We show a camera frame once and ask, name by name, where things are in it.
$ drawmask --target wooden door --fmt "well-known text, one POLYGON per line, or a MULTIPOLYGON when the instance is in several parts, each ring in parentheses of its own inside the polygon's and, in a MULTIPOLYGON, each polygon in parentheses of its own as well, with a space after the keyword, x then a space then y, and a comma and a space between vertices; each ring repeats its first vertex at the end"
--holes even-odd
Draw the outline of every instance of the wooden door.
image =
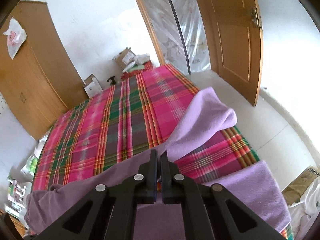
POLYGON ((256 105, 262 71, 262 26, 257 0, 197 0, 212 70, 256 105))
POLYGON ((23 128, 39 140, 68 109, 42 72, 28 38, 14 60, 6 37, 0 41, 0 91, 23 128))

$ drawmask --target white plastic bag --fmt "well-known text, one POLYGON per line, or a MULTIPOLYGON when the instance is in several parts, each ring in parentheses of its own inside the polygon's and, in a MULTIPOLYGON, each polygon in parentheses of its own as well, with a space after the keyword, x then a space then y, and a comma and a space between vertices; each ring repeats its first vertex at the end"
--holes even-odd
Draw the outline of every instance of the white plastic bag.
POLYGON ((3 33, 3 35, 7 35, 7 45, 8 45, 8 52, 11 59, 17 54, 19 48, 21 47, 22 43, 26 40, 27 34, 24 29, 22 29, 19 22, 12 18, 9 22, 9 29, 3 33))
POLYGON ((137 65, 143 65, 150 60, 150 54, 136 55, 134 61, 137 65))

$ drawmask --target door frame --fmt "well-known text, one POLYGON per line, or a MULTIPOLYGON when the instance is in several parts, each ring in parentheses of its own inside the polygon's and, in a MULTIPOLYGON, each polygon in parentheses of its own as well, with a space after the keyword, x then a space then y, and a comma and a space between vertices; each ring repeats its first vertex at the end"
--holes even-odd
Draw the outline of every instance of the door frame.
POLYGON ((142 15, 142 18, 146 24, 146 27, 147 27, 147 30, 148 30, 148 33, 150 35, 150 38, 151 38, 151 41, 152 41, 152 44, 155 48, 155 51, 156 51, 156 54, 158 56, 158 60, 159 60, 159 63, 160 65, 165 65, 166 62, 164 60, 164 55, 162 53, 162 50, 161 50, 161 47, 160 47, 160 43, 158 41, 158 38, 156 36, 156 32, 153 28, 153 25, 151 23, 151 19, 148 15, 148 12, 147 12, 147 9, 143 3, 143 0, 136 0, 137 2, 137 5, 139 7, 139 10, 141 12, 141 15, 142 15))

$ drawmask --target cardboard box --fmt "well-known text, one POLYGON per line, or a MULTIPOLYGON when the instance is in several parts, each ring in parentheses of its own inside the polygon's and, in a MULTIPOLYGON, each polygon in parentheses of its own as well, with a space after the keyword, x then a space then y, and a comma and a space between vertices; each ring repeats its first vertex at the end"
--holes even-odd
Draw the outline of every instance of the cardboard box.
POLYGON ((84 84, 84 90, 87 92, 89 98, 92 98, 103 91, 97 78, 93 74, 85 79, 84 84))
POLYGON ((135 54, 131 51, 131 48, 126 48, 115 58, 115 61, 124 69, 129 63, 133 61, 135 54))

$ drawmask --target floor tile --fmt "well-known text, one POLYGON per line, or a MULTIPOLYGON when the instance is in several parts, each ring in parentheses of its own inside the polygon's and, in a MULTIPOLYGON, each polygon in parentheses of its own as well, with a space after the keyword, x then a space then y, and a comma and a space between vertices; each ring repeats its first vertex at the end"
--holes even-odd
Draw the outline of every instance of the floor tile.
POLYGON ((8 169, 7 167, 0 162, 0 208, 4 209, 4 203, 7 199, 7 193, 8 193, 8 169))
POLYGON ((235 90, 212 70, 192 73, 187 77, 200 89, 213 87, 221 102, 228 106, 239 97, 242 97, 237 90, 235 90))
POLYGON ((281 190, 308 166, 316 165, 310 152, 290 125, 259 149, 257 154, 266 161, 281 190))
POLYGON ((0 160, 0 167, 1 167, 1 171, 5 171, 9 174, 10 171, 10 166, 6 165, 3 161, 0 160))
POLYGON ((262 97, 259 97, 255 107, 243 97, 239 97, 229 106, 236 111, 237 127, 254 150, 260 149, 288 125, 262 97))
POLYGON ((1 162, 9 170, 11 167, 21 169, 37 142, 24 130, 10 109, 1 114, 0 134, 1 162))

